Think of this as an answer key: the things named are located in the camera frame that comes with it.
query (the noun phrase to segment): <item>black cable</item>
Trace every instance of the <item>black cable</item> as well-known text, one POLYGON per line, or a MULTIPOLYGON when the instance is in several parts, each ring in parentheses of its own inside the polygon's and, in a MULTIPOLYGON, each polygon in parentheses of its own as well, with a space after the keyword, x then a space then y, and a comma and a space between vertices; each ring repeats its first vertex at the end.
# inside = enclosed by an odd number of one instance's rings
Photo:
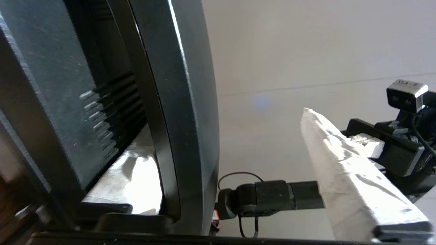
POLYGON ((221 183, 222 179, 226 178, 227 176, 235 175, 235 174, 249 174, 249 175, 253 175, 254 177, 258 178, 261 182, 263 182, 263 179, 261 177, 259 177, 257 174, 253 174, 253 173, 250 173, 250 172, 233 172, 233 173, 229 173, 229 174, 224 175, 223 177, 221 177, 218 180, 218 190, 221 190, 220 183, 221 183))
MULTIPOLYGON (((241 232, 241 236, 243 238, 246 238, 244 235, 244 231, 242 230, 242 221, 241 221, 240 215, 238 215, 238 219, 239 219, 239 231, 241 232)), ((259 217, 255 216, 254 217, 254 235, 252 238, 257 238, 258 234, 259 234, 259 217)))
POLYGON ((416 118, 418 117, 418 115, 414 115, 412 117, 412 131, 413 133, 416 135, 416 137, 418 138, 419 142, 424 146, 425 149, 427 149, 427 151, 429 151, 433 157, 436 159, 436 151, 429 145, 429 143, 427 141, 424 140, 424 138, 421 136, 421 134, 418 132, 417 128, 416 128, 416 118))

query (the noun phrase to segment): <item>white wall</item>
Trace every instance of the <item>white wall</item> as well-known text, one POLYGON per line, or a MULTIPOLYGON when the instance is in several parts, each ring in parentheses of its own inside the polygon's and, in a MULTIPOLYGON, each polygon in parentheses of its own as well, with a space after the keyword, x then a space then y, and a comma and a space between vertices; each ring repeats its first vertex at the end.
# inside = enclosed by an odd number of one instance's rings
MULTIPOLYGON (((394 119, 385 89, 398 77, 436 90, 436 1, 203 5, 218 91, 220 176, 247 170, 267 180, 314 180, 300 134, 303 106, 345 129, 354 117, 394 119)), ((222 186, 254 180, 234 176, 222 186)), ((261 237, 333 238, 324 210, 281 212, 259 226, 261 237)), ((244 230, 253 233, 253 220, 244 230)), ((237 219, 222 222, 220 235, 239 236, 237 219)))

